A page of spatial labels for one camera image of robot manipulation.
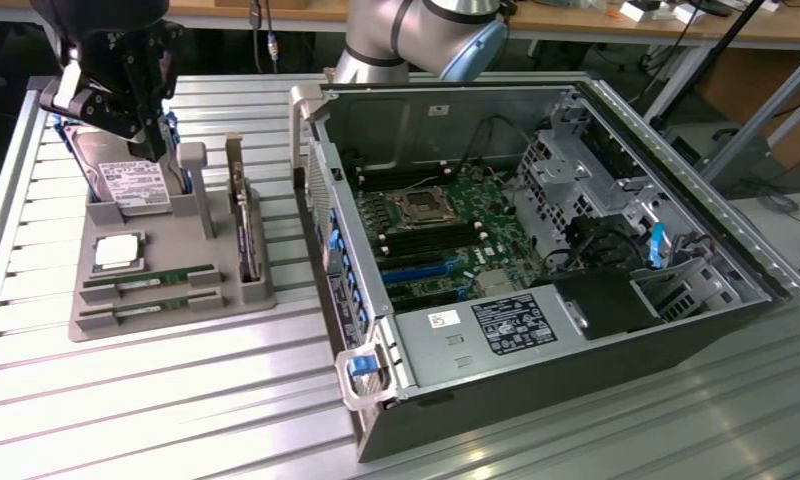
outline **slotted metal surface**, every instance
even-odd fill
[[[67,321],[84,184],[25,110],[29,155],[9,152],[17,193],[0,204],[0,479],[800,478],[800,309],[671,371],[356,463],[284,147],[284,93],[316,81],[188,77],[173,101],[213,185],[224,133],[244,134],[277,308],[81,344]]]

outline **floor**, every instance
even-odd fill
[[[314,41],[314,34],[280,34],[281,73],[320,71],[324,67],[335,66],[344,47],[343,34],[319,35],[319,41]],[[249,32],[193,30],[189,31],[188,37],[188,42],[192,42],[196,47],[185,49],[191,52],[184,62],[185,74],[256,73]],[[261,67],[265,72],[269,72],[271,65],[267,62],[264,42],[261,41],[260,44]],[[528,57],[528,46],[528,41],[511,40],[495,61],[494,69],[594,71],[627,99],[634,98],[648,83],[650,78],[638,66],[640,56],[646,54],[646,47],[544,42],[540,57],[543,61],[536,62]],[[23,28],[21,32],[13,32],[0,53],[0,168],[28,78],[57,73],[59,67],[43,31],[29,26]],[[635,102],[639,110],[646,108],[660,86],[658,82],[640,101]],[[696,95],[687,99],[674,117],[674,120],[680,122],[718,119],[722,119],[722,116]]]

